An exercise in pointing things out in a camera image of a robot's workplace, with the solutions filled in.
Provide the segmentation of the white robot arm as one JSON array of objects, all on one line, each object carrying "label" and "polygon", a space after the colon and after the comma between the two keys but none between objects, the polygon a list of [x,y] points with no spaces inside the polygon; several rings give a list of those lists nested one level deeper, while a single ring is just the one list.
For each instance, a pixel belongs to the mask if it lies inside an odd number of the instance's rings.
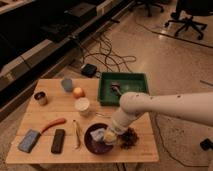
[{"label": "white robot arm", "polygon": [[119,135],[146,112],[213,126],[213,92],[151,96],[127,92],[119,100],[119,108],[112,114],[104,134],[107,145],[114,144]]}]

